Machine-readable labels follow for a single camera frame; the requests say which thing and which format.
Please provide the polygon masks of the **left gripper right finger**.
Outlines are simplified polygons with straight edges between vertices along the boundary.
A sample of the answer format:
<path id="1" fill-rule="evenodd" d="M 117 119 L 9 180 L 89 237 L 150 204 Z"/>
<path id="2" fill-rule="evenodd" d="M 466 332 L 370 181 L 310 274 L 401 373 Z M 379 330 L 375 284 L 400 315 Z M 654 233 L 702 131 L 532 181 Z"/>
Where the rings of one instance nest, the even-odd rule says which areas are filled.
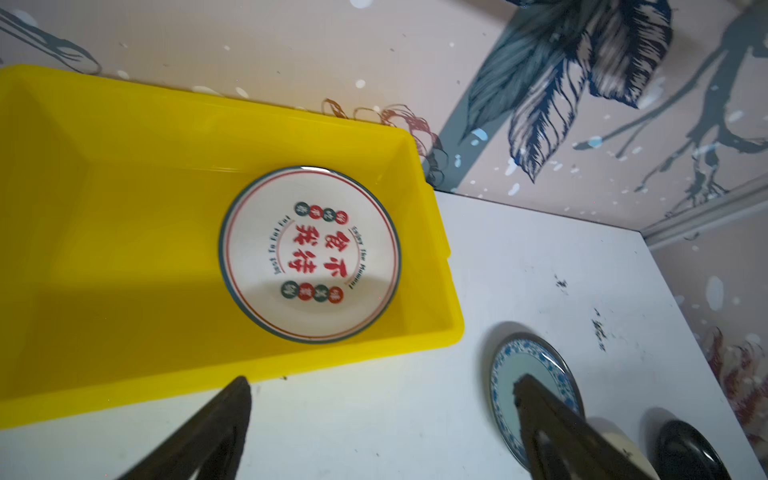
<path id="1" fill-rule="evenodd" d="M 648 477 L 536 378 L 521 377 L 513 393 L 532 478 Z"/>

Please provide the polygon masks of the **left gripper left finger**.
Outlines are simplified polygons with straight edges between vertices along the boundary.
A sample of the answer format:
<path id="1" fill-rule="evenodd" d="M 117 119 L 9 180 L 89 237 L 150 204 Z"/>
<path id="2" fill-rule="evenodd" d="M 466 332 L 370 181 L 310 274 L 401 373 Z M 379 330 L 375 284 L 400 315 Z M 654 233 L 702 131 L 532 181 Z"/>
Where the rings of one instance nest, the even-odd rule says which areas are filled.
<path id="1" fill-rule="evenodd" d="M 244 453 L 251 388 L 235 378 L 124 479 L 233 479 Z"/>

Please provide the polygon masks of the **cream plate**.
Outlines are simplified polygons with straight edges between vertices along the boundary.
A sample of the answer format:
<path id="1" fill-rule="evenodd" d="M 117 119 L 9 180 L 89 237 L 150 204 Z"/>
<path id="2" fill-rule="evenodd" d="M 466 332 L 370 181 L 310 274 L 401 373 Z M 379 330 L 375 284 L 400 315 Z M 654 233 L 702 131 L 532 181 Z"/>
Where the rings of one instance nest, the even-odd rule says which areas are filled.
<path id="1" fill-rule="evenodd" d="M 650 479 L 660 479 L 648 458 L 616 424 L 601 417 L 590 417 L 587 419 L 587 422 L 609 444 L 622 453 Z"/>

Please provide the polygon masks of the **small teal patterned plate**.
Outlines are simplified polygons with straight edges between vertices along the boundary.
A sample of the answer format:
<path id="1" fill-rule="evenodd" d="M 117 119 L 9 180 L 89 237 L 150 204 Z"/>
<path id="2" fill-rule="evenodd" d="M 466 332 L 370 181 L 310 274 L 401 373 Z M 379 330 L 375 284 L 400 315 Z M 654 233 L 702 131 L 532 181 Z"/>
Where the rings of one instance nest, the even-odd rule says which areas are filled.
<path id="1" fill-rule="evenodd" d="M 514 333 L 503 340 L 489 367 L 488 394 L 504 443 L 523 468 L 528 467 L 528 459 L 521 438 L 514 386 L 525 375 L 533 376 L 574 413 L 585 415 L 575 378 L 552 345 L 527 332 Z"/>

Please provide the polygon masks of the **black plate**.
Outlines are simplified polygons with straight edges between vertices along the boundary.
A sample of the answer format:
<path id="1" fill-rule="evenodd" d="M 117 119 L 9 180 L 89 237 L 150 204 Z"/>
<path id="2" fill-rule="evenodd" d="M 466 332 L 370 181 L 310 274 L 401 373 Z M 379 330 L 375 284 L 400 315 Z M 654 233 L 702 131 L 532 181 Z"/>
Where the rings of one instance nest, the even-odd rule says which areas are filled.
<path id="1" fill-rule="evenodd" d="M 665 423 L 656 440 L 655 469 L 660 479 L 730 480 L 714 447 L 692 425 Z"/>

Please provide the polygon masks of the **white plate red chinese characters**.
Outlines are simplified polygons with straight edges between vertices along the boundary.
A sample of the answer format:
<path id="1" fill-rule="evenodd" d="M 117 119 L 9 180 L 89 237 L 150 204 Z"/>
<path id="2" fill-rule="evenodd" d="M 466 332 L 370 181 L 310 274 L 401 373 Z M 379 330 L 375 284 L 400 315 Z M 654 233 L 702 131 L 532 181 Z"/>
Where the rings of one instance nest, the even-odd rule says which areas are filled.
<path id="1" fill-rule="evenodd" d="M 351 338 L 395 297 L 402 251 L 382 203 L 342 173 L 309 166 L 245 187 L 218 241 L 224 284 L 265 331 L 304 344 Z"/>

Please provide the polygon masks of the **yellow plastic bin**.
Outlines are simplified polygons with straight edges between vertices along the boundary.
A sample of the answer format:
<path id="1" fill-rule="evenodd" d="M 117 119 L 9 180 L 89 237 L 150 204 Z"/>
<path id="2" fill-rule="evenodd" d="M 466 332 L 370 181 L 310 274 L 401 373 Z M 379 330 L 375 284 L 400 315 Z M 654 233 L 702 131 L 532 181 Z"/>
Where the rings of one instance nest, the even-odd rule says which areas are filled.
<path id="1" fill-rule="evenodd" d="M 328 346 L 250 320 L 222 278 L 252 181 L 318 166 L 394 222 L 398 289 Z M 442 348 L 464 333 L 450 247 L 404 130 L 37 66 L 1 71 L 1 425 Z"/>

